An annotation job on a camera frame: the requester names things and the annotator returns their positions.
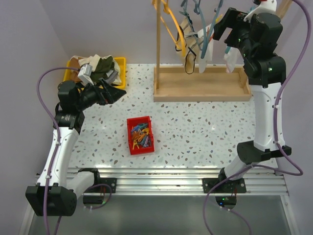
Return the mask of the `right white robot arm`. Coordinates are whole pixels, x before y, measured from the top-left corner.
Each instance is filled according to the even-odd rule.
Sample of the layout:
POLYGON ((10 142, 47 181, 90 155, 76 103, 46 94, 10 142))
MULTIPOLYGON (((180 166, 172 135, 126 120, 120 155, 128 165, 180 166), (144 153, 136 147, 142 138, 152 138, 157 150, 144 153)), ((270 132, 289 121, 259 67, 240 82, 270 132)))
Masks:
POLYGON ((221 169, 216 179, 204 179, 204 192, 246 192, 242 187, 247 167, 287 155, 291 148, 282 134, 282 109, 276 104, 278 93, 286 81, 286 62, 274 51, 283 31, 280 18, 271 12, 247 13, 229 8, 222 20, 214 26, 214 40, 219 40, 231 28, 225 43, 239 50, 244 60, 244 72, 255 104, 256 130, 252 141, 237 145, 237 156, 221 169))

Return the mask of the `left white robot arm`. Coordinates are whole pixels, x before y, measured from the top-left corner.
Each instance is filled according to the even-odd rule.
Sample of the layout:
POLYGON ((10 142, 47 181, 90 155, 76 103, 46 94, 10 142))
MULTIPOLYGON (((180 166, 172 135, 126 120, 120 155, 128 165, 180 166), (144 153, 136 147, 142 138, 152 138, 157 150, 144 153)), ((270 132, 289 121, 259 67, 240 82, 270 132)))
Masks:
POLYGON ((107 192, 113 192, 109 184, 102 183, 97 169, 82 168, 70 182, 67 181, 67 169, 85 119, 83 111, 94 104, 114 104, 126 93, 104 79, 85 87, 71 80, 58 86, 59 103, 52 117, 51 149, 36 185, 28 186, 25 192, 37 216, 71 216, 78 198, 85 191, 97 192, 105 187, 107 192))

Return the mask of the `orange clothes hanger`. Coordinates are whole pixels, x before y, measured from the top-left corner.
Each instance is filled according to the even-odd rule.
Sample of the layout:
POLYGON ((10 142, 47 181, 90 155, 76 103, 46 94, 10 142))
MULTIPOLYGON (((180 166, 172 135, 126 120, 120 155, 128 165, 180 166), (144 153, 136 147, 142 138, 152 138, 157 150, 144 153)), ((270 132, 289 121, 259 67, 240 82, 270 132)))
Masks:
POLYGON ((180 24, 178 23, 172 9, 169 6, 169 1, 168 0, 152 0, 151 5, 154 7, 154 9, 156 11, 157 49, 160 49, 160 25, 163 24, 168 35, 170 36, 170 38, 172 39, 172 41, 175 45, 176 51, 181 53, 181 57, 184 57, 186 55, 187 44, 185 42, 183 30, 180 27, 180 24), (163 13, 170 16, 170 18, 171 18, 171 20, 172 20, 172 22, 176 28, 176 32, 178 34, 178 37, 174 37, 174 34, 170 30, 167 22, 162 17, 161 8, 162 8, 163 13))

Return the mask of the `white lettered underwear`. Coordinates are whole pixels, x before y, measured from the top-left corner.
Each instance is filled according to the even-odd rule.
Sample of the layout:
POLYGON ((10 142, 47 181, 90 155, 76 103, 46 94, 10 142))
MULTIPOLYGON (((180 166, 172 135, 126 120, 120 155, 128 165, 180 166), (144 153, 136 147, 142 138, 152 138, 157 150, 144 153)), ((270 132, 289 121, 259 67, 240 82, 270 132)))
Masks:
MULTIPOLYGON (((199 73, 203 73, 206 69, 206 66, 209 62, 212 61, 213 58, 213 49, 214 49, 214 40, 212 39, 212 36, 210 37, 210 41, 208 43, 208 46, 206 48, 206 53, 203 59, 201 59, 201 52, 198 53, 198 64, 199 64, 199 73)), ((201 43, 201 46, 203 45, 203 30, 198 31, 198 39, 201 43)))

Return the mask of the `grey-blue clothes hanger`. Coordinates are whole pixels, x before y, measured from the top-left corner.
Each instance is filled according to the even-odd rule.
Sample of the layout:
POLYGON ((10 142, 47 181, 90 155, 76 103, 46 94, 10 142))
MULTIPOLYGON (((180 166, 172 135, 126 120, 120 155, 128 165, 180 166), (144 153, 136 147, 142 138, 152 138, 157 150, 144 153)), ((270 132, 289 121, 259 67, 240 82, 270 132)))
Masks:
MULTIPOLYGON (((201 52, 201 59, 203 59, 205 56, 205 53, 206 53, 206 48, 207 48, 208 43, 210 41, 209 32, 207 32, 205 18, 204 18, 203 12, 202 12, 201 7, 200 7, 201 1, 200 0, 194 0, 193 3, 195 5, 193 11, 197 15, 200 15, 201 23, 202 23, 202 30, 203 30, 203 36, 204 36, 203 45, 201 46, 201 43, 199 42, 198 36, 196 36, 196 41, 197 41, 197 44, 198 44, 200 52, 201 52)), ((194 30, 192 20, 190 19, 189 13, 187 11, 187 5, 188 5, 187 0, 183 0, 181 2, 180 6, 182 8, 182 11, 180 11, 180 13, 188 18, 188 22, 189 22, 191 28, 194 30)))

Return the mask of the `dark green underwear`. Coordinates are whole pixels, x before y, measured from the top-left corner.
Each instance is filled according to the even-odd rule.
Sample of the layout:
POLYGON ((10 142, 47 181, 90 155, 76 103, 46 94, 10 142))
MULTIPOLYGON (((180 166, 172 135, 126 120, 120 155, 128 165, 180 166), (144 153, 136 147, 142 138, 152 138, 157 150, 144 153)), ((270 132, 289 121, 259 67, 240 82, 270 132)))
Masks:
POLYGON ((92 81, 97 83, 100 78, 107 79, 107 73, 111 70, 114 70, 114 65, 115 63, 112 56, 107 58, 100 58, 95 71, 91 73, 90 77, 92 81))

